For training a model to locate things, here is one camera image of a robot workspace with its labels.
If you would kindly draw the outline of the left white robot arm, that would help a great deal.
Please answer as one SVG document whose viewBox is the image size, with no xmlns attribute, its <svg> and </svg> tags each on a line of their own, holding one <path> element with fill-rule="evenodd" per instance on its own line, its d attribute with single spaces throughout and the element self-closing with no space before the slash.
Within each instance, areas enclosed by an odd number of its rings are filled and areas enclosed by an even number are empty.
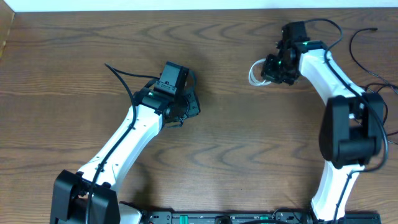
<svg viewBox="0 0 398 224">
<path fill-rule="evenodd" d="M 118 201 L 124 178 L 164 128 L 180 128 L 200 113 L 192 70 L 172 62 L 130 93 L 128 113 L 108 142 L 76 173 L 63 170 L 53 186 L 51 223 L 140 223 L 142 212 Z"/>
</svg>

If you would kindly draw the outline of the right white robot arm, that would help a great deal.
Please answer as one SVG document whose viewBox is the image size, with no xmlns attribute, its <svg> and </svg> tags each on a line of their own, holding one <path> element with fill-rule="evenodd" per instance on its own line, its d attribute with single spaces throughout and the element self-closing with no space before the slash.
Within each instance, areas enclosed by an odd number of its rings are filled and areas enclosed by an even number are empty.
<svg viewBox="0 0 398 224">
<path fill-rule="evenodd" d="M 384 100 L 357 86 L 333 60 L 331 47 L 307 35 L 306 21 L 282 27 L 278 53 L 262 60 L 261 80 L 293 85 L 305 77 L 325 104 L 318 143 L 325 160 L 320 185 L 305 223 L 369 221 L 346 216 L 345 205 L 358 176 L 382 168 L 388 158 Z"/>
</svg>

